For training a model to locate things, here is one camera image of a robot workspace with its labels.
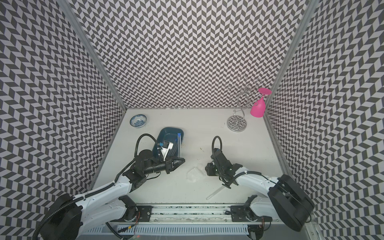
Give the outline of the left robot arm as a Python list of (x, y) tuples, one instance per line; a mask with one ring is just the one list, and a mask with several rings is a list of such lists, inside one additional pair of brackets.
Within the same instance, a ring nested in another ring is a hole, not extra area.
[(32, 238), (75, 240), (103, 223), (134, 219), (136, 203), (128, 194), (142, 186), (147, 175), (162, 171), (169, 174), (185, 161), (177, 156), (160, 161), (152, 151), (141, 151), (109, 184), (73, 197), (60, 196), (37, 225)]

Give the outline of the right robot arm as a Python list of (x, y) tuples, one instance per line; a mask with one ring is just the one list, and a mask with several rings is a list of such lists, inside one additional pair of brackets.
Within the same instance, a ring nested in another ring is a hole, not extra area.
[(223, 187), (230, 189), (235, 185), (255, 191), (241, 207), (232, 207), (228, 212), (233, 221), (281, 220), (291, 230), (300, 232), (311, 220), (315, 204), (289, 175), (269, 177), (232, 164), (218, 148), (213, 149), (211, 159), (205, 167), (206, 173), (219, 177)]

